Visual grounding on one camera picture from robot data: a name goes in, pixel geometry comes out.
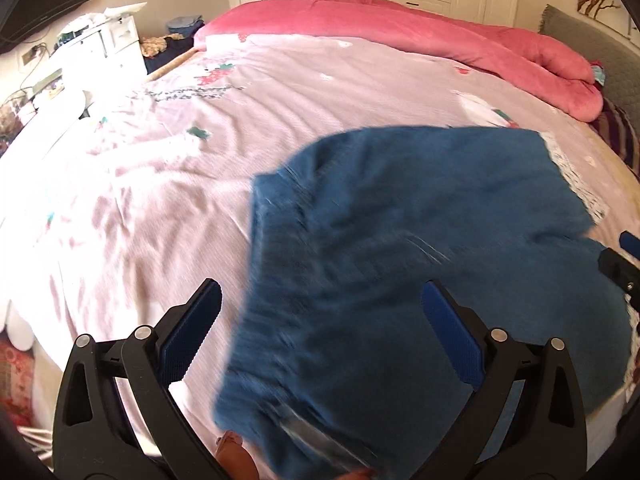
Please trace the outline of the person's left hand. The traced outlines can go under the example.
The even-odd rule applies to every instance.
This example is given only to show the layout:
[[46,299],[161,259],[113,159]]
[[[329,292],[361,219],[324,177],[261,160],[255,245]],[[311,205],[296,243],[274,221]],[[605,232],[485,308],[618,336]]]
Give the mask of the person's left hand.
[[[233,480],[259,480],[259,471],[244,448],[243,439],[233,431],[226,431],[216,442],[214,457]],[[360,469],[342,474],[338,480],[370,480],[374,477],[371,469]]]

